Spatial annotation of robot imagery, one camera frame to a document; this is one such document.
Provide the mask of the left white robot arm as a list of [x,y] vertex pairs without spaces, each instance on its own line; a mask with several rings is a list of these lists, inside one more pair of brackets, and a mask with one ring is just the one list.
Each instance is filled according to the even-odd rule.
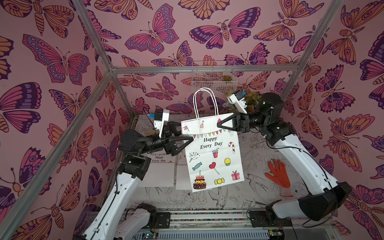
[[154,206],[140,204],[123,222],[121,218],[127,204],[147,175],[151,159],[147,154],[165,151],[176,156],[193,142],[193,137],[182,132],[187,128],[180,123],[168,122],[160,133],[143,136],[134,129],[121,134],[118,149],[125,156],[115,171],[115,183],[89,227],[74,236],[75,240],[132,240],[144,227],[156,225]]

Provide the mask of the white paper bag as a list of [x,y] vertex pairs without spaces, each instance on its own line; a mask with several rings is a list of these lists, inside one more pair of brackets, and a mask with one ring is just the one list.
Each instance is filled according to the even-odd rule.
[[187,159],[184,154],[177,156],[176,190],[192,190]]
[[[199,115],[198,97],[207,92],[214,104],[214,114]],[[185,148],[193,192],[200,192],[245,180],[238,133],[224,130],[220,121],[232,115],[220,114],[214,92],[200,88],[192,95],[195,118],[181,122],[182,135],[194,141]]]
[[172,155],[166,155],[165,153],[152,153],[146,156],[151,159],[151,163],[139,187],[173,187],[176,158]]

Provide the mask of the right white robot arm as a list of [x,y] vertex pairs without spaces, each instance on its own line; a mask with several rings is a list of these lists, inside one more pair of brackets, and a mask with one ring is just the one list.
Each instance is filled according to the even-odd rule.
[[238,111],[218,122],[217,126],[237,133],[258,129],[268,146],[278,150],[290,162],[309,192],[298,199],[267,205],[268,221],[272,223],[278,219],[300,217],[316,222],[324,217],[331,219],[352,192],[352,187],[329,174],[307,151],[288,123],[281,120],[280,114],[285,103],[278,94],[262,95],[257,100],[254,113],[247,112],[245,95],[245,92],[236,91],[227,97]]

